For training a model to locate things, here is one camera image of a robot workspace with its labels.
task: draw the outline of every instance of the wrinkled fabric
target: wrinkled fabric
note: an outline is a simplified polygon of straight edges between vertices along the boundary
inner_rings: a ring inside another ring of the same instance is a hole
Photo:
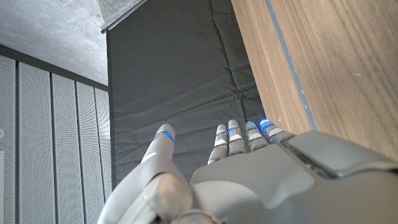
[[[265,118],[230,0],[151,0],[108,34],[116,183],[164,123],[187,180],[207,164],[217,126]]]

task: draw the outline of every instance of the concrete ceiling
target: concrete ceiling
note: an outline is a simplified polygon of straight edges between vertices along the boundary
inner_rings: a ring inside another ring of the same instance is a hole
[[[98,0],[99,8],[101,9],[104,24],[102,29],[110,25],[116,19],[121,17],[125,12],[133,8],[143,0]]]
[[[96,0],[0,2],[0,44],[108,85],[103,26]]]

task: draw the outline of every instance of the wooden wall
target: wooden wall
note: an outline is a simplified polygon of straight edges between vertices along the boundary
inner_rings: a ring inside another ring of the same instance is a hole
[[[296,134],[309,130],[309,107],[319,131],[398,160],[397,1],[232,3],[264,111],[276,125]]]

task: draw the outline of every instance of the robotic hand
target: robotic hand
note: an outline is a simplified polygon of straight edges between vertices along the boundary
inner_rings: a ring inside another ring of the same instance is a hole
[[[269,120],[217,128],[208,165],[188,183],[162,125],[98,223],[398,223],[398,163],[318,131],[299,136]]]

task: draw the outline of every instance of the perforated metal panel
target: perforated metal panel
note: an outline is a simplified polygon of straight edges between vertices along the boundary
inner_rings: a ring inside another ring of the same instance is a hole
[[[112,192],[111,173],[111,137],[109,127],[109,96],[108,92],[95,89],[97,108],[99,148],[101,149],[102,172],[104,182],[105,199]]]
[[[87,223],[96,223],[104,205],[94,88],[76,83],[83,191]]]
[[[19,222],[55,223],[50,74],[19,64]]]
[[[4,223],[4,151],[0,151],[0,223]]]
[[[84,223],[75,82],[52,75],[58,222]]]
[[[4,223],[15,223],[15,71],[15,61],[0,56],[0,150],[5,154]]]

